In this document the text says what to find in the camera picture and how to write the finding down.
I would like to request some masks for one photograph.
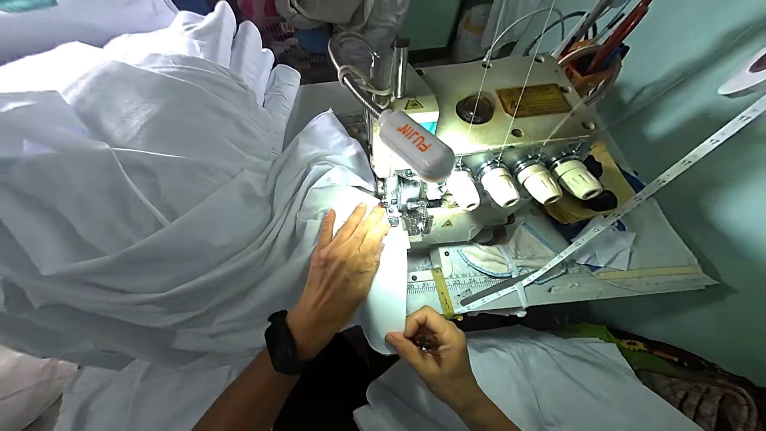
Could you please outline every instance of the tape measure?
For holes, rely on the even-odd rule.
[[[612,223],[621,219],[623,216],[625,216],[627,213],[629,213],[634,208],[636,208],[639,204],[641,204],[641,202],[649,199],[652,195],[654,195],[654,193],[658,192],[668,183],[673,181],[677,176],[681,175],[688,168],[693,166],[695,163],[699,162],[701,158],[703,158],[704,156],[707,156],[711,151],[713,151],[716,147],[721,145],[728,138],[734,136],[739,130],[742,129],[742,127],[745,127],[748,124],[750,124],[750,122],[752,122],[753,120],[755,120],[756,117],[764,113],[764,111],[766,111],[766,96],[763,96],[760,99],[756,100],[754,104],[752,104],[748,109],[746,109],[744,112],[739,114],[734,120],[729,121],[719,131],[715,132],[708,139],[704,140],[701,144],[699,144],[698,147],[690,151],[681,160],[676,162],[676,164],[668,168],[668,170],[666,170],[664,173],[658,176],[654,181],[649,183],[643,190],[638,192],[628,202],[625,202],[625,204],[622,205],[620,208],[617,208],[616,210],[614,210],[614,212],[612,212],[609,216],[607,216],[603,222],[590,228],[586,233],[582,235],[582,237],[572,242],[572,244],[569,245],[563,252],[556,255],[550,262],[545,264],[545,266],[540,268],[538,271],[533,272],[530,276],[515,283],[513,286],[509,286],[508,288],[494,291],[481,299],[476,299],[475,301],[470,302],[469,304],[465,304],[462,307],[458,307],[457,309],[454,310],[454,312],[456,314],[467,313],[468,311],[475,310],[485,304],[490,303],[491,301],[495,301],[498,298],[502,298],[503,296],[506,296],[507,294],[511,292],[514,292],[516,290],[520,290],[520,291],[523,290],[526,286],[530,285],[531,283],[535,282],[535,280],[545,275],[545,273],[550,271],[554,266],[563,262],[564,259],[566,259],[570,255],[575,253],[584,245],[588,244],[590,240],[592,240],[598,234],[606,230],[609,226],[612,225]]]

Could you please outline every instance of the basket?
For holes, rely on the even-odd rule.
[[[301,84],[335,81],[337,73],[327,52],[308,52],[295,37],[295,28],[280,16],[263,18],[258,25],[264,47],[274,52],[275,64],[300,72]]]

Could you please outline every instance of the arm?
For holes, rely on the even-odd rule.
[[[306,287],[286,318],[303,362],[332,340],[370,292],[389,226],[383,208],[376,207],[362,221],[365,211],[366,206],[360,204],[335,238],[335,212],[330,210],[322,222]],[[193,431],[271,429],[297,381],[298,377],[277,373],[264,349],[215,400]]]
[[[428,352],[420,349],[410,341],[416,333],[428,333],[437,348]],[[433,308],[426,306],[407,316],[404,333],[388,333],[386,341],[471,431],[519,431],[476,382],[466,335]]]

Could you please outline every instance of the right hand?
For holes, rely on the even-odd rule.
[[[360,203],[334,237],[335,212],[330,210],[322,222],[306,287],[287,313],[287,325],[303,361],[330,342],[370,292],[383,237],[391,226],[385,209],[376,206],[365,218],[366,209]]]
[[[421,328],[436,338],[438,348],[432,353],[410,341]],[[466,335],[433,308],[425,306],[410,314],[404,333],[389,332],[385,340],[420,374],[428,389],[458,413],[484,398],[471,370]]]

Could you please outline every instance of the yellow warning sticker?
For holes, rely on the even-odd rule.
[[[558,84],[500,88],[495,90],[495,93],[503,110],[516,118],[565,114],[571,109]]]
[[[410,99],[410,100],[407,100],[407,104],[404,105],[404,110],[421,109],[422,107],[423,107],[423,104],[418,102],[417,99]]]

